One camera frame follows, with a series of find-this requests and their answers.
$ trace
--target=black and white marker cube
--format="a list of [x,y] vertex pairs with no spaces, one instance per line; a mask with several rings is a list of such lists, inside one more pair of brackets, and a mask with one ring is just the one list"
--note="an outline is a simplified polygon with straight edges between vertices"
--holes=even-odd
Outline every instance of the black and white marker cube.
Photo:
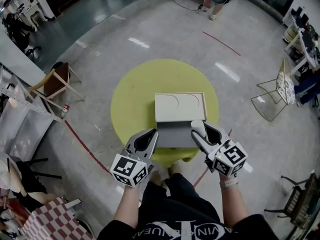
[[110,171],[118,182],[131,187],[138,185],[148,175],[145,162],[121,154],[116,154]]
[[248,154],[239,142],[232,139],[219,147],[218,151],[209,154],[213,168],[226,177],[238,172],[245,164]]

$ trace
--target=white sneaker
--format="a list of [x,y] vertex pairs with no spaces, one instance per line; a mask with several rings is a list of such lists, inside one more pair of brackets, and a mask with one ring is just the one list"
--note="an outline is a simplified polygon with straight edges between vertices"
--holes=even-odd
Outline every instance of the white sneaker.
[[209,15],[209,20],[214,21],[216,19],[216,15],[210,14]]

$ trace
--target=yellow round table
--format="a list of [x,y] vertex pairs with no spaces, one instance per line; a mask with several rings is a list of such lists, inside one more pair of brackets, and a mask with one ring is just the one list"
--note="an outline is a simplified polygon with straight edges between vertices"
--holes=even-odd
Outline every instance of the yellow round table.
[[[156,127],[156,93],[204,93],[207,121],[218,123],[215,89],[199,70],[174,59],[150,60],[131,69],[112,96],[111,121],[123,145],[132,135]],[[189,162],[198,151],[198,148],[157,148],[152,160],[169,167],[180,159]]]

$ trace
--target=gray floor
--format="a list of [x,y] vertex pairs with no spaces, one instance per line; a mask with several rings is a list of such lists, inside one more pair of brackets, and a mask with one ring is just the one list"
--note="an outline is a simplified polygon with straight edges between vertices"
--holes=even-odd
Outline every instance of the gray floor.
[[138,0],[80,0],[54,21],[41,24],[31,33],[30,44],[41,46],[32,61],[47,73],[57,58],[75,41],[112,14]]
[[[192,0],[177,1],[192,9],[198,7]],[[249,154],[252,170],[238,174],[249,212],[264,214],[277,236],[284,239],[293,228],[290,219],[277,218],[264,209],[280,209],[286,202],[292,185],[280,179],[281,175],[300,181],[314,169],[319,172],[320,151],[317,113],[309,104],[288,106],[273,122],[267,122],[250,101],[262,93],[256,84],[274,79],[287,56],[281,39],[284,27],[247,0],[230,1],[215,21],[202,11],[188,11],[170,0],[147,2],[146,10],[117,12],[81,37],[82,45],[75,43],[62,55],[60,59],[69,61],[82,79],[71,85],[86,96],[85,101],[78,101],[66,91],[57,99],[71,106],[66,119],[95,157],[110,168],[122,149],[110,120],[113,91],[122,77],[133,67],[160,58],[196,67],[216,91],[219,125],[226,131],[232,129],[232,138]],[[36,169],[61,174],[63,180],[44,179],[44,184],[67,199],[80,198],[79,217],[90,223],[97,237],[112,219],[123,186],[96,163],[63,122],[51,126],[35,157],[50,158],[50,163]],[[196,182],[205,171],[203,161],[199,154],[189,163],[180,163],[190,182]],[[208,172],[196,190],[222,218],[218,174]]]

